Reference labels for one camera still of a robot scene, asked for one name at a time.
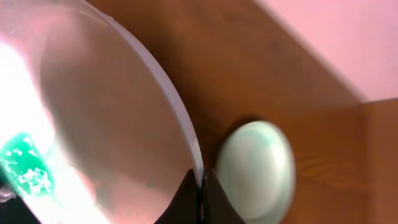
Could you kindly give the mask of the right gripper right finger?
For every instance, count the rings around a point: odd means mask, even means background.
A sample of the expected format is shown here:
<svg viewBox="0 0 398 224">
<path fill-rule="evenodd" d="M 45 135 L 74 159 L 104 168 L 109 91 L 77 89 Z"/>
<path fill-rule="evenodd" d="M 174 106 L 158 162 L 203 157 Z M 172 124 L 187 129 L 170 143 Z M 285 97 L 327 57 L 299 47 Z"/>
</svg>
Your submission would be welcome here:
<svg viewBox="0 0 398 224">
<path fill-rule="evenodd" d="M 245 224 L 231 205 L 213 169 L 204 178 L 203 212 L 205 224 Z"/>
</svg>

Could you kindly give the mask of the white plate green smear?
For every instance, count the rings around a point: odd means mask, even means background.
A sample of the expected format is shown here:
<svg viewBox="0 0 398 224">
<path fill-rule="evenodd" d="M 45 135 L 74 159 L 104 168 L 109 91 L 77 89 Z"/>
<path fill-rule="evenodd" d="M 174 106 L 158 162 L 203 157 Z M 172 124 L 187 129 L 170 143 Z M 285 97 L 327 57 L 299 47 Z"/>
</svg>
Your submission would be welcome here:
<svg viewBox="0 0 398 224">
<path fill-rule="evenodd" d="M 1 2 L 1 168 L 40 223 L 154 223 L 203 176 L 164 69 L 86 1 Z"/>
</svg>

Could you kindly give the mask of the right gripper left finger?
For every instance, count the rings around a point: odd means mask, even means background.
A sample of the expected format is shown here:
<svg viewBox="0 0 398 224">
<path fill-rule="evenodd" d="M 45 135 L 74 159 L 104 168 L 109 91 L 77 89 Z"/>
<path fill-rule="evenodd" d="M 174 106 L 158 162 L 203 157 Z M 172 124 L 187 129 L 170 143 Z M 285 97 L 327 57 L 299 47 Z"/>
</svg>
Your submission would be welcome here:
<svg viewBox="0 0 398 224">
<path fill-rule="evenodd" d="M 198 218 L 198 188 L 194 171 L 189 169 L 171 203 L 155 224 L 196 224 Z"/>
</svg>

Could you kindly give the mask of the pale green plate front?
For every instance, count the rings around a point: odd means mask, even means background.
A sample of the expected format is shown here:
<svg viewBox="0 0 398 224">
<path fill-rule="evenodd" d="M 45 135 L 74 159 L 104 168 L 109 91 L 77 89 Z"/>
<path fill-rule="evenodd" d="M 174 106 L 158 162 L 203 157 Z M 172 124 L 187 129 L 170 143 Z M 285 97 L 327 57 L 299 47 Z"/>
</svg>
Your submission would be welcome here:
<svg viewBox="0 0 398 224">
<path fill-rule="evenodd" d="M 273 123 L 253 121 L 223 143 L 216 175 L 246 223 L 280 223 L 295 190 L 295 162 L 285 134 Z"/>
</svg>

